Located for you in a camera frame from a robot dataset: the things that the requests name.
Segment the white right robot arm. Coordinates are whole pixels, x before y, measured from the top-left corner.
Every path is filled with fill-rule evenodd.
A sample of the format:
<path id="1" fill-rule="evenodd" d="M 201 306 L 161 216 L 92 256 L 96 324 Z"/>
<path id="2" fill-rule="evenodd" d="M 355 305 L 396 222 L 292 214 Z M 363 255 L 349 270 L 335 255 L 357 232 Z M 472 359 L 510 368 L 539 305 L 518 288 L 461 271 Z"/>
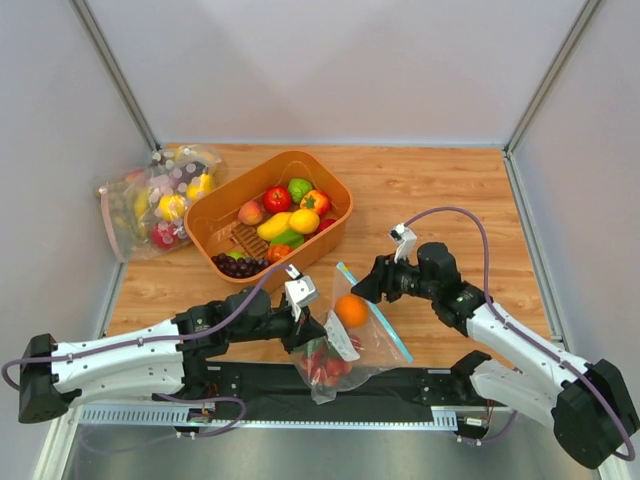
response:
<path id="1" fill-rule="evenodd" d="M 436 317 L 463 336 L 490 347 L 504 366 L 474 350 L 451 373 L 460 397 L 505 405 L 552 430 L 580 465 L 598 468 L 639 430 L 639 416 L 620 370 L 554 346 L 517 322 L 480 288 L 462 279 L 440 242 L 421 245 L 417 262 L 381 255 L 352 293 L 377 304 L 404 295 L 430 301 Z"/>

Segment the blue zip top bag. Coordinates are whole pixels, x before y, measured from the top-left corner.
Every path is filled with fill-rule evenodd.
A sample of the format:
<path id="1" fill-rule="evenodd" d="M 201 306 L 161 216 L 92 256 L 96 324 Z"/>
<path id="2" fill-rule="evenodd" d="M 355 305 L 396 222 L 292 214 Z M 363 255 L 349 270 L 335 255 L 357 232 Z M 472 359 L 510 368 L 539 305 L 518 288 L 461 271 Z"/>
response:
<path id="1" fill-rule="evenodd" d="M 365 300 L 369 308 L 369 319 L 364 326 L 346 329 L 342 325 L 333 307 L 341 296 L 352 294 L 351 288 L 355 284 L 356 277 L 352 272 L 344 263 L 338 263 L 334 270 L 331 301 L 319 320 L 326 330 L 323 338 L 345 360 L 353 362 L 353 370 L 334 387 L 311 386 L 298 365 L 304 346 L 290 355 L 303 382 L 311 390 L 311 399 L 318 405 L 331 402 L 338 394 L 360 387 L 375 375 L 413 362 L 413 356 L 376 305 Z"/>

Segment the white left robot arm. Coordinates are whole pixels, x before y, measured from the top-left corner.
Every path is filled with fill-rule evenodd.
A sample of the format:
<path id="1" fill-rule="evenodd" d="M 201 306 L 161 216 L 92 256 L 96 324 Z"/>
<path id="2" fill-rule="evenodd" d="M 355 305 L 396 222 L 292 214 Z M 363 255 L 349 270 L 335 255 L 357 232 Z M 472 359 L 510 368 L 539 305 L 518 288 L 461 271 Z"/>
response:
<path id="1" fill-rule="evenodd" d="M 323 338 L 324 327 L 304 306 L 274 307 L 264 291 L 189 308 L 130 334 L 57 343 L 49 334 L 29 341 L 19 373 L 18 420 L 36 424 L 100 400 L 206 400 L 216 379 L 208 360 L 233 343 L 278 339 L 286 352 Z"/>

